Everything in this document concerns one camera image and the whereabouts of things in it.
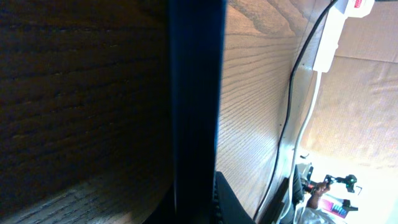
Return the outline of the blue Galaxy smartphone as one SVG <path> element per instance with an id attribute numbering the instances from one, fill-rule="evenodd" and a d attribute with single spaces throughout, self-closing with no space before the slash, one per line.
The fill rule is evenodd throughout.
<path id="1" fill-rule="evenodd" d="M 210 223 L 227 2 L 169 2 L 177 223 Z"/>

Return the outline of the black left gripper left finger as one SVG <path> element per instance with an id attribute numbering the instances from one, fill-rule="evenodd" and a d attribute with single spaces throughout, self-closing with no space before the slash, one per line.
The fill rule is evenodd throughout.
<path id="1" fill-rule="evenodd" d="M 143 224 L 174 224 L 175 223 L 175 196 L 172 185 L 164 198 Z"/>

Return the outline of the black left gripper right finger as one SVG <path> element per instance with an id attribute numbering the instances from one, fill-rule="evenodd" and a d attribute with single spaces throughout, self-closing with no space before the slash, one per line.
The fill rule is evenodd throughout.
<path id="1" fill-rule="evenodd" d="M 234 194 L 224 175 L 215 172 L 213 189 L 213 223 L 215 224 L 255 224 Z"/>

